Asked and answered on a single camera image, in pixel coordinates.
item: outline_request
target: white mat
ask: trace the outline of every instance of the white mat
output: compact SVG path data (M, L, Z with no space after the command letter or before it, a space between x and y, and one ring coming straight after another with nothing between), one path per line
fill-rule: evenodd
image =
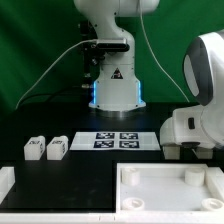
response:
M154 132L77 132L70 150L160 150Z

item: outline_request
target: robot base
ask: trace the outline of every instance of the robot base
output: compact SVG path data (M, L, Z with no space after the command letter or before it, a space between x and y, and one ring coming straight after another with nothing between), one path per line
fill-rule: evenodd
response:
M137 108L129 111L106 111L97 108L90 108L90 112L102 117L125 119L142 114L146 111L145 107Z

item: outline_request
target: black cable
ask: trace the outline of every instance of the black cable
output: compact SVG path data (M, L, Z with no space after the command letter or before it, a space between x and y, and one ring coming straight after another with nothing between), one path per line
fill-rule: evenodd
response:
M64 93L68 90L72 90L72 89L82 89L80 86L69 86L69 87L66 87L64 89L61 89L53 94L51 94L51 96L45 101L46 103L49 103L52 99L54 99L55 97L57 97L58 95L60 95L61 93Z
M34 95L31 95L31 96L27 96L26 98L24 98L20 104L19 104L19 107L27 100L31 99L31 98L35 98L35 97L39 97L39 96L50 96L46 102L50 102L54 97L58 96L60 93L63 93L69 89L73 89L74 87L78 88L79 86L70 86L70 87L67 87L67 88L64 88L64 89L61 89L55 93L39 93L39 94L34 94Z
M52 93L39 93L39 94L34 94L34 95L31 95L31 96L27 96L26 98L24 98L23 100L21 100L20 104L18 105L18 107L20 107L25 101L31 99L31 98L35 98L35 97L38 97L38 96L51 96Z

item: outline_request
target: green backdrop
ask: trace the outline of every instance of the green backdrop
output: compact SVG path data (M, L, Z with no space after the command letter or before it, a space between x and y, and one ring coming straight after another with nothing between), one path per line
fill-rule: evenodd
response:
M182 61L189 43L200 34L224 29L223 0L160 0L144 16L149 41L161 65L193 101ZM73 0L0 0L0 120L41 74L70 46L80 41L83 17ZM149 53L139 18L118 19L136 39L136 76L146 102L185 102ZM53 93L80 83L82 56L67 55L31 94Z

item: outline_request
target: white cable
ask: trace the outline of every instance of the white cable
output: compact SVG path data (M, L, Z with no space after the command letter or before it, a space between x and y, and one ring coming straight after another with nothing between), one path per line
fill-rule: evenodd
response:
M48 74L48 72L68 53L70 52L71 50L73 50L74 48L78 47L79 45L83 44L83 43L91 43L91 42L96 42L96 39L93 39L93 40L85 40L85 41L81 41L79 42L78 44L70 47L69 49L67 49L44 73L43 75L34 83L34 85L29 89L27 90L23 96L19 99L18 103L16 104L16 109L19 108L19 105L20 105L20 102L25 98L25 96L27 94L29 94L38 84L39 82Z
M180 86L173 80L173 78L164 70L164 68L160 65L159 61L157 60L152 47L148 41L148 37L145 31L145 26L144 26L144 22L143 22L143 17L142 17L142 0L139 0L139 8L140 8L140 20L141 20L141 26L142 26L142 31L146 40L146 43L148 45L149 51L151 52L155 62L157 63L157 65L159 66L159 68L163 71L163 73L173 82L173 84L180 90L180 92L182 93L182 95L185 97L185 99L187 100L187 102L190 102L190 100L188 99L188 97L185 95L185 93L183 92L183 90L180 88Z

